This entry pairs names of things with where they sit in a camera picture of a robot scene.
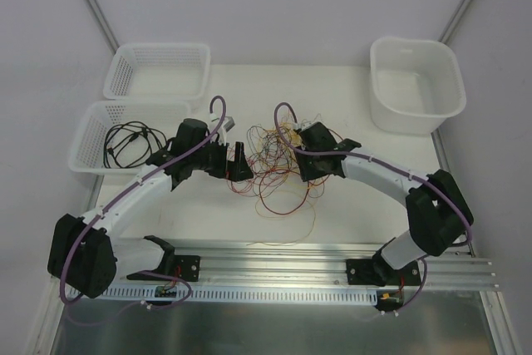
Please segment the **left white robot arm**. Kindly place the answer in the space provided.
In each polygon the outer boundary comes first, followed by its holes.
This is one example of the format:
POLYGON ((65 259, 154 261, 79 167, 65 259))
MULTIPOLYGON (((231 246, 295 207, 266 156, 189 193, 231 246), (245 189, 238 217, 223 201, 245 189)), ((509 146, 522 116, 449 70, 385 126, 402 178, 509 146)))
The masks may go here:
POLYGON ((121 240, 135 217, 200 170, 209 176, 241 182, 254 173, 236 142, 228 157, 227 133, 231 117, 211 118, 213 129, 200 120, 184 119, 175 137, 153 153, 139 173, 114 199, 75 217, 65 214, 56 223, 47 263, 49 274, 60 281, 60 296, 70 303, 66 288, 97 298, 120 278, 177 278, 180 275, 175 247, 154 235, 121 240))

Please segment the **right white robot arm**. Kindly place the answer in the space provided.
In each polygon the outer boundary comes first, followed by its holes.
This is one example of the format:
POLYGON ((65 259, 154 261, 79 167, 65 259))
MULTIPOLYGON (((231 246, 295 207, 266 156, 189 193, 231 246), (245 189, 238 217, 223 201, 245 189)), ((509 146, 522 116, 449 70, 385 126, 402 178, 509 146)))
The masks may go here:
POLYGON ((346 262, 350 284, 397 284, 418 261, 457 246, 461 236, 471 238, 474 217, 449 172, 412 172, 375 156, 356 141, 337 141, 321 122, 296 133, 301 140, 295 156, 302 180, 332 175, 355 180, 406 209, 408 228, 403 234, 390 239, 369 259, 346 262))

